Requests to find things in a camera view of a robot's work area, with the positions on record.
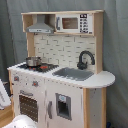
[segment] knob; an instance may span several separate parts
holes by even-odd
[[[15,76],[14,77],[14,81],[19,81],[19,77],[18,76]]]
[[[37,81],[33,81],[33,84],[32,84],[32,86],[35,86],[35,87],[37,87],[37,86],[38,86],[38,82],[37,82]]]

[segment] faucet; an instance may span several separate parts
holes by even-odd
[[[82,51],[82,52],[80,53],[79,62],[78,62],[78,64],[77,64],[78,69],[81,69],[81,70],[87,68],[87,62],[86,62],[86,63],[83,63],[83,62],[82,62],[82,56],[83,56],[84,54],[88,54],[88,55],[91,57],[91,60],[92,60],[92,63],[91,63],[91,64],[92,64],[92,65],[95,65],[95,59],[94,59],[92,53],[89,52],[89,51]]]

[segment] countertop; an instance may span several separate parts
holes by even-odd
[[[76,86],[76,87],[82,87],[82,88],[104,88],[107,86],[112,85],[115,82],[115,76],[108,72],[108,71],[101,71],[99,74],[94,74],[88,79],[84,81],[76,81],[76,80],[71,80],[71,79],[66,79],[62,77],[57,77],[53,76],[52,73],[64,68],[64,66],[59,66],[47,73],[39,73],[39,72],[33,72],[21,68],[16,68],[19,65],[22,65],[24,63],[9,67],[8,70],[16,70],[16,71],[21,71],[21,72],[28,72],[29,74],[37,75],[37,76],[42,76],[45,79],[51,79],[51,80],[57,80],[60,82],[65,82],[70,85]]]

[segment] oven window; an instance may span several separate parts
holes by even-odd
[[[22,95],[19,95],[20,113],[27,115],[35,122],[38,122],[37,101]]]
[[[77,18],[62,18],[63,29],[78,29]]]

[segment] microwave control panel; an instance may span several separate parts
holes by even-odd
[[[92,15],[80,14],[80,33],[92,34]]]

